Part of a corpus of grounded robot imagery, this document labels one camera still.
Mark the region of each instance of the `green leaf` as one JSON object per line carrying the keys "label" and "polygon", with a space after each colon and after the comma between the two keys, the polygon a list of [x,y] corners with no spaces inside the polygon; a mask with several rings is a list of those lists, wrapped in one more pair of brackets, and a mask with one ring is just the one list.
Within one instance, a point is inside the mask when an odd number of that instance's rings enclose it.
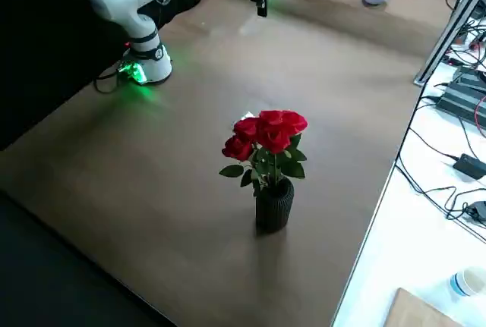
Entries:
{"label": "green leaf", "polygon": [[289,159],[285,152],[279,152],[276,154],[276,165],[281,166],[284,162],[290,162],[292,159]]}
{"label": "green leaf", "polygon": [[264,149],[263,147],[259,148],[257,151],[257,161],[261,162],[262,160],[266,160],[268,157],[268,150]]}
{"label": "green leaf", "polygon": [[305,179],[304,168],[300,162],[286,162],[282,164],[282,173],[288,177]]}
{"label": "green leaf", "polygon": [[255,169],[251,171],[251,180],[252,181],[257,181],[258,180],[258,173]]}
{"label": "green leaf", "polygon": [[298,146],[298,143],[301,142],[301,137],[302,137],[302,134],[292,136],[290,138],[290,146],[293,147],[294,149],[296,149],[297,146]]}
{"label": "green leaf", "polygon": [[251,183],[251,169],[248,169],[241,177],[240,187],[246,187]]}
{"label": "green leaf", "polygon": [[237,178],[237,177],[239,177],[240,175],[243,174],[243,171],[244,170],[245,169],[241,165],[228,165],[226,168],[224,168],[219,173],[223,177],[227,177],[227,178]]}
{"label": "green leaf", "polygon": [[293,149],[292,158],[298,162],[304,162],[307,160],[307,156],[305,156],[302,151],[297,149]]}
{"label": "green leaf", "polygon": [[258,197],[261,192],[260,182],[252,181],[252,184],[253,184],[253,197]]}
{"label": "green leaf", "polygon": [[255,169],[259,175],[266,175],[268,174],[268,163],[267,162],[258,162],[255,165]]}

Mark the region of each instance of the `power adapter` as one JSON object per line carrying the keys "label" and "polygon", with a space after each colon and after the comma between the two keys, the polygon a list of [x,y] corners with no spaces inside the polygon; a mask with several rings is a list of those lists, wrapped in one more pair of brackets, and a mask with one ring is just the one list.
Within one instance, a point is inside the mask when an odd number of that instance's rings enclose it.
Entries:
{"label": "power adapter", "polygon": [[470,204],[465,208],[465,212],[477,222],[486,222],[486,201]]}
{"label": "power adapter", "polygon": [[467,154],[462,154],[453,168],[477,181],[486,175],[486,164]]}

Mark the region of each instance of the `rose stem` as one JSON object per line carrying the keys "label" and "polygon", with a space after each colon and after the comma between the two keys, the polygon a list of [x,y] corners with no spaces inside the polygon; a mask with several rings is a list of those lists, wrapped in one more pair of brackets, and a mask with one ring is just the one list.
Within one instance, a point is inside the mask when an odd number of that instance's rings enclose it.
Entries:
{"label": "rose stem", "polygon": [[275,187],[276,187],[276,154],[273,154],[274,160],[273,160],[273,173],[275,175]]}

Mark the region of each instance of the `green led light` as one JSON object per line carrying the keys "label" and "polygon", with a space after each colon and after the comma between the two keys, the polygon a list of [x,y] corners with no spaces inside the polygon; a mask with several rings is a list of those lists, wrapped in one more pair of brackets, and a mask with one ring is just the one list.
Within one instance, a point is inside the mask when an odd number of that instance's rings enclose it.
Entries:
{"label": "green led light", "polygon": [[135,61],[124,61],[118,68],[119,73],[125,73],[129,78],[133,79],[138,84],[145,84],[147,76],[140,64]]}

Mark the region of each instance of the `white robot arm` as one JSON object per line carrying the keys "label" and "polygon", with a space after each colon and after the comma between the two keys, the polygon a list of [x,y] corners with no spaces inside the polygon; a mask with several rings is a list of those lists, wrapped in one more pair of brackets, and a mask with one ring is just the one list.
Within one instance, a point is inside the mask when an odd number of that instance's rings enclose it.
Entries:
{"label": "white robot arm", "polygon": [[139,71],[134,76],[139,84],[159,83],[172,73],[170,57],[160,42],[157,26],[150,17],[138,14],[139,8],[153,0],[90,1],[101,18],[119,24],[129,35],[130,50],[125,53],[124,62],[131,62],[131,69]]}

